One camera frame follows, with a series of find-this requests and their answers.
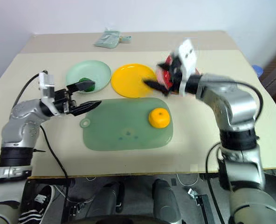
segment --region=black shoe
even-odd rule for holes
[[[53,186],[45,186],[34,198],[34,202],[28,211],[20,215],[19,224],[41,224],[53,201],[54,193]]]

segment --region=table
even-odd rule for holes
[[[262,164],[276,168],[276,104],[260,84],[255,72],[232,39],[222,31],[125,33],[131,44],[119,44],[115,49],[97,48],[92,43],[101,34],[35,35],[15,57],[0,78],[0,143],[1,130],[7,123],[13,102],[23,85],[36,73],[47,69],[55,76],[56,90],[65,87],[65,74],[74,64],[84,60],[100,60],[112,72],[127,63],[141,63],[153,69],[165,60],[185,38],[191,38],[198,49],[197,68],[201,73],[224,75],[251,83],[262,93],[265,106],[256,124],[260,136]],[[73,95],[78,104],[88,100],[122,98],[109,84],[93,94]],[[212,110],[194,96],[163,97],[154,92],[149,97],[165,101],[171,111],[174,133],[172,141],[162,147],[147,150],[97,152],[86,148],[79,122],[85,117],[52,118],[43,123],[50,144],[69,176],[120,174],[190,173],[205,171],[209,148],[220,140]],[[21,100],[40,98],[37,82],[32,82]],[[63,177],[63,173],[48,151],[41,133],[36,147],[45,153],[34,153],[33,178]],[[217,170],[212,156],[209,171]]]

